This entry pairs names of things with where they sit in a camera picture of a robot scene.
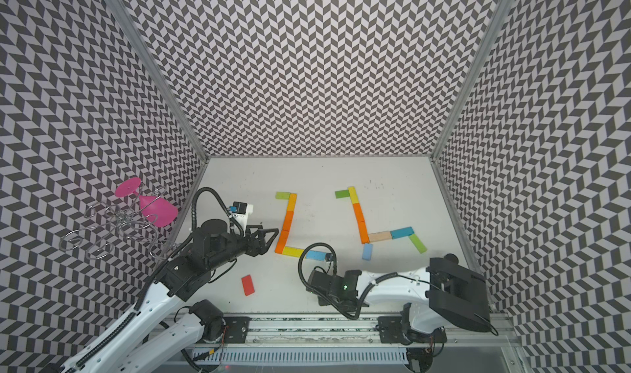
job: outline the white table surface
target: white table surface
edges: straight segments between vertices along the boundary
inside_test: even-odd
[[[368,233],[413,227],[428,251],[420,254],[404,237],[374,243],[372,260],[364,261],[350,198],[335,198],[335,191],[351,186],[357,189]],[[263,224],[265,228],[281,228],[285,218],[287,201],[275,199],[276,192],[296,193],[287,245],[304,248],[316,242],[330,244],[338,255],[338,274],[342,276],[350,269],[408,271],[425,267],[429,258],[448,252],[458,256],[466,267],[427,157],[214,158],[200,187],[214,188],[227,205],[233,201],[253,204],[248,224]],[[188,212],[177,243],[188,235],[190,217]],[[198,201],[198,226],[208,219],[225,219],[225,215],[213,195],[204,193]],[[330,306],[318,306],[317,297],[305,291],[298,278],[298,259],[274,253],[275,246],[276,242],[263,256],[242,255],[228,274],[203,286],[188,304],[207,298],[225,313],[335,311]],[[314,266],[322,264],[305,259],[305,277]],[[217,274],[228,265],[220,267]],[[248,274],[255,292],[246,297],[241,277]],[[393,302],[362,311],[391,313],[402,309],[402,303]]]

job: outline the yellow block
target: yellow block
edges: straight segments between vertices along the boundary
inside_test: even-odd
[[[296,207],[296,199],[298,199],[297,194],[289,195],[289,203],[287,204],[287,211],[293,211],[293,209]]]
[[[355,187],[349,187],[348,194],[351,195],[351,203],[359,203],[359,198],[357,197]]]
[[[294,247],[287,247],[287,246],[285,246],[285,248],[283,249],[283,255],[288,255],[290,257],[300,258],[300,256],[302,255],[303,251],[304,251],[303,249],[297,249],[297,248],[294,248]]]

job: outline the black mount bracket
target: black mount bracket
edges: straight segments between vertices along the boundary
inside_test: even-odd
[[[225,344],[243,344],[250,326],[249,317],[224,317],[226,325],[226,334],[223,337]]]
[[[379,339],[382,344],[403,344],[410,345],[413,342],[406,338],[403,333],[403,326],[401,325],[401,316],[383,316],[377,318],[377,330],[379,330]],[[447,335],[442,328],[436,328],[430,335],[423,335],[419,332],[415,332],[414,343],[419,344],[435,344],[446,343]]]

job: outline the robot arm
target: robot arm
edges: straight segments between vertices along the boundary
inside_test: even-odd
[[[333,274],[314,269],[305,281],[302,259],[317,245],[331,250],[327,256],[333,261]],[[459,266],[453,254],[430,258],[428,267],[402,273],[349,270],[341,277],[336,272],[335,251],[325,243],[310,245],[298,261],[298,275],[307,291],[318,296],[320,306],[333,305],[348,319],[358,319],[363,306],[400,300],[405,303],[404,338],[428,335],[448,323],[470,331],[492,331],[485,278]]]
[[[236,231],[228,231],[228,224],[219,219],[205,221],[197,227],[197,199],[203,192],[211,192],[217,198]],[[41,372],[151,372],[186,346],[201,339],[210,342],[220,339],[225,328],[223,313],[208,300],[194,304],[189,313],[171,327],[162,320],[184,306],[211,280],[218,267],[235,262],[242,254],[258,256],[269,250],[279,231],[277,228],[262,229],[260,225],[248,227],[247,217],[251,212],[251,205],[235,202],[228,208],[214,190],[198,190],[191,207],[191,235],[149,276],[136,304],[62,366],[49,364]],[[158,324],[166,330],[136,348]]]

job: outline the pink funnel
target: pink funnel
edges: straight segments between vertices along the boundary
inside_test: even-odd
[[[164,198],[158,198],[153,203],[151,202],[155,199],[155,196],[140,195],[138,198],[140,199],[140,207],[145,207],[149,204],[143,210],[143,215],[147,220],[153,221],[156,219],[154,216],[157,216],[156,221],[153,223],[156,227],[166,227],[177,217],[177,208]]]
[[[132,177],[116,188],[114,195],[122,198],[128,195],[138,196],[140,207],[143,209],[143,215],[149,220],[154,221],[156,227],[166,227],[177,217],[177,208],[164,198],[155,196],[145,196],[138,194],[138,187],[142,184],[140,177]]]

